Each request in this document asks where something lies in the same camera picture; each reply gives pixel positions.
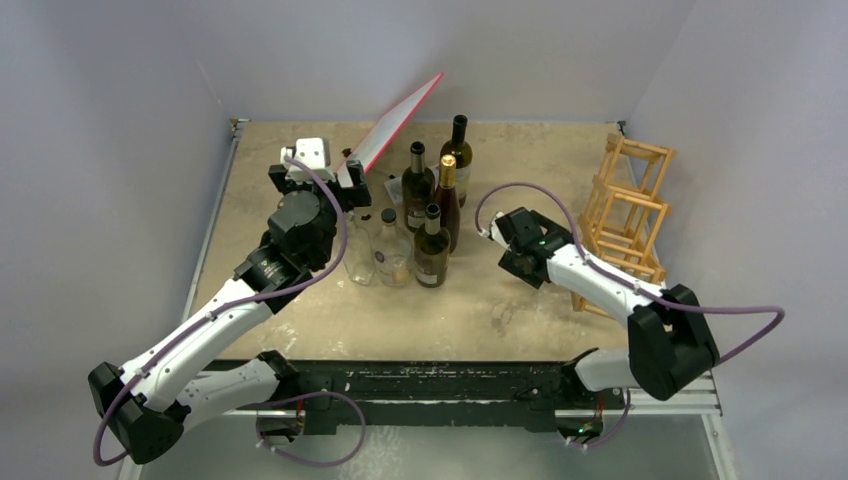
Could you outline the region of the clear white-label wine bottle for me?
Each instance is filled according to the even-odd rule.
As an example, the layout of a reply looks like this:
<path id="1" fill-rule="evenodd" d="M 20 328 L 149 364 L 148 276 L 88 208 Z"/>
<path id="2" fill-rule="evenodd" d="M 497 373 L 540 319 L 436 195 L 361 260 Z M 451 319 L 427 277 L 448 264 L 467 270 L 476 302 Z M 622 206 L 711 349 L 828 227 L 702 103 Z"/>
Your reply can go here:
<path id="1" fill-rule="evenodd" d="M 403 287 L 412 277 L 412 244 L 398 227 L 393 208 L 383 209 L 380 220 L 371 244 L 376 274 L 386 286 Z"/>

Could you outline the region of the red wine bottle gold cap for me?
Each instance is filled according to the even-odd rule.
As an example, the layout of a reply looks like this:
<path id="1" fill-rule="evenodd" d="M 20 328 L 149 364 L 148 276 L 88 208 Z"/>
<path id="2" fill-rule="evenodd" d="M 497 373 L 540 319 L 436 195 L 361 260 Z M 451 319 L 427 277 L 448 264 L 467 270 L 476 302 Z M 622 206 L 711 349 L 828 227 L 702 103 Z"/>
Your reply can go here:
<path id="1" fill-rule="evenodd" d="M 458 245 L 461 212 L 456 190 L 457 160 L 454 155 L 445 154 L 440 158 L 439 176 L 433 202 L 441 209 L 440 223 L 450 235 L 450 252 Z"/>

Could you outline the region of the green wine bottle bottom row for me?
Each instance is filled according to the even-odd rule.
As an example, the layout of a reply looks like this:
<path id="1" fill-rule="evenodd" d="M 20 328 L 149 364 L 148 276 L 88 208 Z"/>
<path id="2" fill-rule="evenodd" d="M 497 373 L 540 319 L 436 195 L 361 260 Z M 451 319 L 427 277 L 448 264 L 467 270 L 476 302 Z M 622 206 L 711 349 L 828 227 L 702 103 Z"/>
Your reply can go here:
<path id="1" fill-rule="evenodd" d="M 427 205 L 424 222 L 414 234 L 413 245 L 416 281 L 426 288 L 443 285 L 447 277 L 451 236 L 441 224 L 439 205 Z"/>

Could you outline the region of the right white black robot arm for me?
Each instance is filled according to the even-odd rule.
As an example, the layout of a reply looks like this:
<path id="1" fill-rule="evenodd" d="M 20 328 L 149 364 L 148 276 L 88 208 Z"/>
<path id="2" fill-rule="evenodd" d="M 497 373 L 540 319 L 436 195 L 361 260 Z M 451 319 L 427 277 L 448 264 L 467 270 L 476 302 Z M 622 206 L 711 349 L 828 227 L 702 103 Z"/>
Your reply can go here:
<path id="1" fill-rule="evenodd" d="M 567 362 L 561 392 L 569 404 L 584 407 L 613 388 L 665 401 L 717 365 L 717 345 L 691 289 L 639 282 L 535 210 L 498 213 L 490 227 L 504 249 L 500 268 L 535 289 L 549 283 L 575 293 L 626 330 L 626 347 L 592 348 Z"/>

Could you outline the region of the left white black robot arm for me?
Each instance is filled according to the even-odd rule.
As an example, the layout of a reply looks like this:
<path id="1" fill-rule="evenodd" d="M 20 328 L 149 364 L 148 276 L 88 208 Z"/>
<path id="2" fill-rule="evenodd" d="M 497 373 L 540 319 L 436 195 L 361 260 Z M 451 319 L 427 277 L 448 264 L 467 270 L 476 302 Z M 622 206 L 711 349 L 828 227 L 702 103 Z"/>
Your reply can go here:
<path id="1" fill-rule="evenodd" d="M 204 376 L 203 369 L 236 340 L 271 319 L 342 262 L 349 243 L 345 215 L 372 202 L 365 167 L 347 159 L 336 172 L 285 155 L 269 174 L 282 199 L 258 246 L 221 289 L 156 345 L 122 365 L 104 362 L 88 375 L 100 423 L 92 457 L 106 467 L 106 434 L 121 457 L 151 462 L 180 437 L 231 410 L 284 409 L 324 396 L 305 387 L 281 353 Z"/>

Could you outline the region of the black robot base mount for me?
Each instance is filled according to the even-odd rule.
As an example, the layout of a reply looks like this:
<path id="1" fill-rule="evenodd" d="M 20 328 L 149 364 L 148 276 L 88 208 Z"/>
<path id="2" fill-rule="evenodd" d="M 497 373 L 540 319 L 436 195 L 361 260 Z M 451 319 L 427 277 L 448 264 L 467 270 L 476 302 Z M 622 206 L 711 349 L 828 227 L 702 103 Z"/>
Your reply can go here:
<path id="1" fill-rule="evenodd" d="M 260 410 L 298 410 L 308 435 L 342 425 L 518 427 L 582 439 L 600 435 L 619 410 L 615 389 L 590 392 L 566 361 L 295 360 Z"/>

